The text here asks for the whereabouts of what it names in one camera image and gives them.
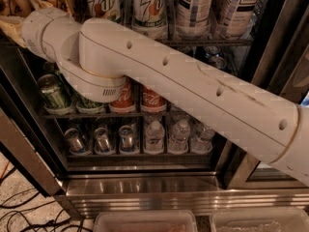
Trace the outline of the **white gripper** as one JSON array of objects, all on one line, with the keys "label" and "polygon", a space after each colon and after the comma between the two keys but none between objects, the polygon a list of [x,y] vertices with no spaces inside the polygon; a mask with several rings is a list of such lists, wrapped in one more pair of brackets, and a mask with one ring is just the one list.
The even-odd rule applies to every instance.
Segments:
[{"label": "white gripper", "polygon": [[21,47],[48,62],[56,62],[61,47],[71,36],[78,36],[81,24],[44,0],[28,0],[35,10],[25,19],[0,15],[0,29]]}]

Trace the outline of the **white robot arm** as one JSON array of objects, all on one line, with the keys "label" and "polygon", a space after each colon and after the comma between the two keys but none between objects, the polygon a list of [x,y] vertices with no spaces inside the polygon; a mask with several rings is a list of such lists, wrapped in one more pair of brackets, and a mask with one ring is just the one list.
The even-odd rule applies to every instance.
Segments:
[{"label": "white robot arm", "polygon": [[94,102],[113,102],[131,78],[261,162],[309,186],[309,109],[102,18],[78,23],[54,7],[3,16],[19,45],[54,63]]}]

